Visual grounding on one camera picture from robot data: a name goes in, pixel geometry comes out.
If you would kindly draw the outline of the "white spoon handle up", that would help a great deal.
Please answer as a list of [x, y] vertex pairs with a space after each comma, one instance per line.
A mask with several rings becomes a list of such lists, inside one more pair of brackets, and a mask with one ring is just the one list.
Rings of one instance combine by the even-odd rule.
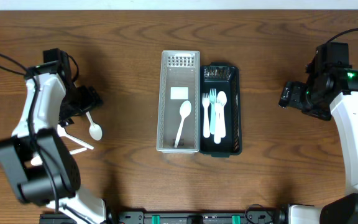
[[90, 123], [89, 134], [94, 140], [100, 141], [103, 136], [103, 130], [101, 129], [101, 126], [93, 121], [89, 111], [86, 112], [86, 117], [88, 118], [88, 121]]

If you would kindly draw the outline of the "black plastic basket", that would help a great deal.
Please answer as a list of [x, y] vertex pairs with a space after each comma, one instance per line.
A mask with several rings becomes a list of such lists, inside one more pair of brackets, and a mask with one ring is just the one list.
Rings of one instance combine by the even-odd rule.
[[220, 144], [213, 137], [200, 135], [200, 153], [213, 157], [230, 157], [242, 152], [241, 100], [239, 94], [239, 70], [229, 63], [213, 62], [203, 65], [200, 71], [200, 90], [209, 93], [214, 88], [225, 92], [227, 103], [224, 106], [226, 136]]

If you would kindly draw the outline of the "light blue fork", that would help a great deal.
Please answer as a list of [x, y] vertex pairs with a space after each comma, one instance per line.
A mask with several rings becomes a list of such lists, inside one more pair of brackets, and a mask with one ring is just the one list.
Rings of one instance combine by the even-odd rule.
[[215, 102], [216, 102], [216, 89], [212, 88], [209, 92], [209, 102], [211, 104], [211, 118], [210, 118], [210, 133], [215, 134], [215, 126], [216, 126], [216, 110], [215, 110]]

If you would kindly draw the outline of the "white fork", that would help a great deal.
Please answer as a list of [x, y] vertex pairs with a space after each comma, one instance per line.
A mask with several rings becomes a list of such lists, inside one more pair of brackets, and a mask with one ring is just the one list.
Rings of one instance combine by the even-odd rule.
[[223, 106], [221, 100], [217, 100], [215, 103], [215, 110], [216, 110], [216, 126], [215, 126], [215, 134], [214, 134], [214, 143], [220, 144], [222, 138], [222, 112]]
[[209, 94], [208, 93], [203, 93], [202, 94], [202, 105], [203, 105], [203, 109], [204, 109], [204, 116], [203, 116], [203, 137], [204, 138], [209, 138], [211, 133], [210, 133], [210, 125], [209, 125], [209, 114], [208, 114], [208, 108], [209, 108]]

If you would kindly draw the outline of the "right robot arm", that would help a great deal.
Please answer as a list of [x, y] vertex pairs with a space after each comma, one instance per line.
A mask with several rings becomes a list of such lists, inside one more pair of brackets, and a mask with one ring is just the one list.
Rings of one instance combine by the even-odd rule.
[[287, 82], [278, 105], [336, 123], [345, 166], [345, 196], [323, 207], [294, 204], [280, 223], [358, 223], [358, 70], [349, 63], [346, 43], [317, 47], [306, 66], [306, 82]]

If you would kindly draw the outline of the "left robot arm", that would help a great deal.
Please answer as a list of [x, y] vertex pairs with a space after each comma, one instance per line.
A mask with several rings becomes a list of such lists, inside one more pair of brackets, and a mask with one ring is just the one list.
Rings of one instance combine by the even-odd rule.
[[27, 97], [11, 137], [0, 140], [2, 168], [20, 203], [53, 209], [75, 223], [113, 223], [106, 202], [82, 186], [78, 165], [57, 131], [103, 102], [93, 87], [75, 85], [71, 55], [55, 48], [45, 50], [43, 59], [20, 72]]

